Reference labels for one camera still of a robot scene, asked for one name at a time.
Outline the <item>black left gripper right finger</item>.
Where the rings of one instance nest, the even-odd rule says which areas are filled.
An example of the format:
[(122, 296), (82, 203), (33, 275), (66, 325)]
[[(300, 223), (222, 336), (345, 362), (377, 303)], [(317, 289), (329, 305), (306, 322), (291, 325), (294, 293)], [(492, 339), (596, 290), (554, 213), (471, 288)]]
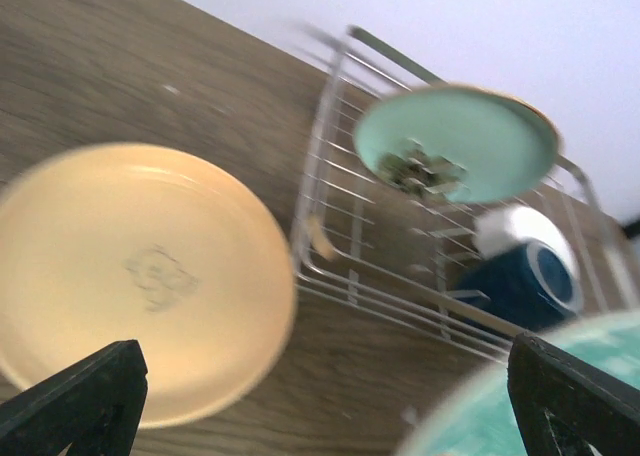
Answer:
[(507, 386), (529, 455), (637, 455), (639, 390), (532, 334), (518, 335)]

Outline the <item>light green round plate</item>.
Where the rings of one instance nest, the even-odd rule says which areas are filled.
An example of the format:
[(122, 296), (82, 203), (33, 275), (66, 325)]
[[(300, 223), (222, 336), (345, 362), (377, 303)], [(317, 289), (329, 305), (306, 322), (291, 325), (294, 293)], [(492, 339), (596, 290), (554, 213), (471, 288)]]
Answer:
[(519, 99), (460, 84), (398, 93), (352, 133), (362, 164), (420, 199), (484, 204), (535, 188), (563, 148), (554, 124)]

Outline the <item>red teal floral plate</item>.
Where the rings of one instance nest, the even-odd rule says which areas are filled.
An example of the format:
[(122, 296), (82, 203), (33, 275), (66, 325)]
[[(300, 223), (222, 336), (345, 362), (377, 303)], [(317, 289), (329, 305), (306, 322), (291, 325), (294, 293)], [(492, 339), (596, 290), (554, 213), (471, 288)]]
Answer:
[[(581, 318), (540, 337), (639, 387), (639, 312)], [(400, 443), (397, 455), (524, 455), (505, 363), (489, 363), (444, 397)]]

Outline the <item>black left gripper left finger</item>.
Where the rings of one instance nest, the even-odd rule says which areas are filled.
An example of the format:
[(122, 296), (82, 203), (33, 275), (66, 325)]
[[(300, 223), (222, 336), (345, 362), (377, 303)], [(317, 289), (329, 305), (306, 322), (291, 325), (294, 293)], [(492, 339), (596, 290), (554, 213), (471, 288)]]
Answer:
[(113, 342), (1, 404), (3, 455), (128, 455), (148, 390), (136, 340)]

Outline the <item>white scalloped bowl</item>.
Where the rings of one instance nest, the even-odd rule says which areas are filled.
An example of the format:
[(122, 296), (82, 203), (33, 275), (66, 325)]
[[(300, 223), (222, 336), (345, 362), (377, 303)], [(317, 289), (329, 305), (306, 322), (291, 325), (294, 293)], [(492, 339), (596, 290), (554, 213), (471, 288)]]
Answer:
[(580, 267), (568, 240), (560, 229), (541, 212), (520, 204), (485, 211), (474, 220), (472, 242), (479, 254), (487, 259), (502, 254), (529, 241), (544, 249), (534, 257), (534, 267), (540, 275), (544, 262), (554, 256), (569, 277), (580, 278)]

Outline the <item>dark blue mug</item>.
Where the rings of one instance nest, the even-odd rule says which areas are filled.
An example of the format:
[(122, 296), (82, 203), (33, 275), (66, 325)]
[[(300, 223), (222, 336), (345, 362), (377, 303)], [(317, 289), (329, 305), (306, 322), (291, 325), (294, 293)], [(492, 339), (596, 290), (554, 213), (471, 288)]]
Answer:
[(548, 245), (530, 240), (480, 262), (454, 289), (461, 300), (524, 329), (540, 332), (582, 312), (578, 280)]

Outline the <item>metal wire dish rack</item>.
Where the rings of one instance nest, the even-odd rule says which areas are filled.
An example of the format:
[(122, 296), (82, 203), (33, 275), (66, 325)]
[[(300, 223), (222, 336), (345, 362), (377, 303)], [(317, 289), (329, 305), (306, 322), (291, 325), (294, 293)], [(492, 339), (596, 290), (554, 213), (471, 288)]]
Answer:
[(583, 310), (551, 328), (638, 308), (638, 270), (620, 245), (619, 227), (601, 211), (586, 174), (562, 150), (535, 188), (509, 199), (461, 204), (407, 195), (362, 164), (354, 126), (380, 100), (456, 83), (358, 26), (349, 27), (332, 48), (292, 235), (297, 273), (310, 292), (503, 361), (513, 337), (527, 329), (463, 302), (464, 293), (454, 286), (490, 258), (472, 242), (475, 218), (520, 204), (560, 229), (580, 267)]

